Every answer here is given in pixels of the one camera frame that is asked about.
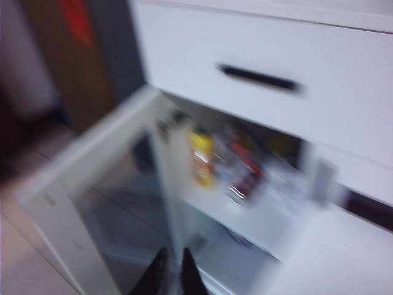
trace yellow bottle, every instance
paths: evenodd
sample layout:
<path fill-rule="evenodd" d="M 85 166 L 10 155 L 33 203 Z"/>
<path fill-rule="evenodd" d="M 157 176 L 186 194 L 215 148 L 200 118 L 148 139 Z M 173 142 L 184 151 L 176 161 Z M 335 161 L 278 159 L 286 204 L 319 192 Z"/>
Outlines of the yellow bottle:
<path fill-rule="evenodd" d="M 209 187 L 214 181 L 213 147 L 210 135 L 201 127 L 195 127 L 189 134 L 192 176 L 203 187 Z"/>

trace white drawer front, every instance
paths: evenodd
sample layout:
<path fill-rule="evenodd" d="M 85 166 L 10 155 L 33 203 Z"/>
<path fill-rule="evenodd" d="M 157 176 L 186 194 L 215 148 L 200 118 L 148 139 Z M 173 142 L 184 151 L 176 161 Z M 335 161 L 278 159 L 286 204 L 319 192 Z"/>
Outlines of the white drawer front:
<path fill-rule="evenodd" d="M 350 190 L 393 206 L 393 170 L 368 159 L 317 145 L 313 151 L 337 169 L 337 181 Z"/>
<path fill-rule="evenodd" d="M 138 0 L 393 32 L 391 0 Z"/>
<path fill-rule="evenodd" d="M 137 2 L 147 80 L 176 95 L 393 167 L 393 36 Z M 225 63 L 290 79 L 233 79 Z"/>

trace cabinet shelf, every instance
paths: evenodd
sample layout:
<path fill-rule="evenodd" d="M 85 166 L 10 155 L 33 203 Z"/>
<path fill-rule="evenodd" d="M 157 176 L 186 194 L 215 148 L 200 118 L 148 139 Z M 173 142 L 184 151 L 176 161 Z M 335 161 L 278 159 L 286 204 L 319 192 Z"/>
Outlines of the cabinet shelf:
<path fill-rule="evenodd" d="M 192 180 L 185 182 L 181 196 L 191 206 L 248 239 L 255 246 L 282 259 L 286 233 L 300 219 L 302 204 L 289 206 L 272 184 L 266 182 L 254 191 L 248 204 L 236 205 L 224 193 L 225 184 L 205 189 Z"/>
<path fill-rule="evenodd" d="M 279 265 L 256 246 L 249 248 L 234 241 L 219 225 L 196 253 L 195 260 L 206 285 L 214 285 L 218 293 L 238 295 L 257 294 L 253 284 L 265 282 L 267 275 Z"/>

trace open cabinet door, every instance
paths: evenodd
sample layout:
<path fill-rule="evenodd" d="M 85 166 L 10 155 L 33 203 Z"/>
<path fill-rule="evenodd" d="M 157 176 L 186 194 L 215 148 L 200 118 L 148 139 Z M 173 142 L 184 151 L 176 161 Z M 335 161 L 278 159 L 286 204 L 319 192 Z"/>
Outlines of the open cabinet door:
<path fill-rule="evenodd" d="M 143 87 L 21 192 L 19 202 L 81 294 L 128 294 L 160 248 L 173 250 L 156 128 L 172 108 Z"/>

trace floor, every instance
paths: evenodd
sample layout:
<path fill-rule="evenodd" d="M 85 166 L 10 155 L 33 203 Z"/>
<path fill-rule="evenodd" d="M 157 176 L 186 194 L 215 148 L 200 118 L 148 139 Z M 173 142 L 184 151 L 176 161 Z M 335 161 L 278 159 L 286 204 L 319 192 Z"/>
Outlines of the floor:
<path fill-rule="evenodd" d="M 15 190 L 73 137 L 68 127 L 53 123 L 44 136 L 9 160 L 16 174 L 0 184 L 2 295 L 78 294 L 14 199 Z"/>

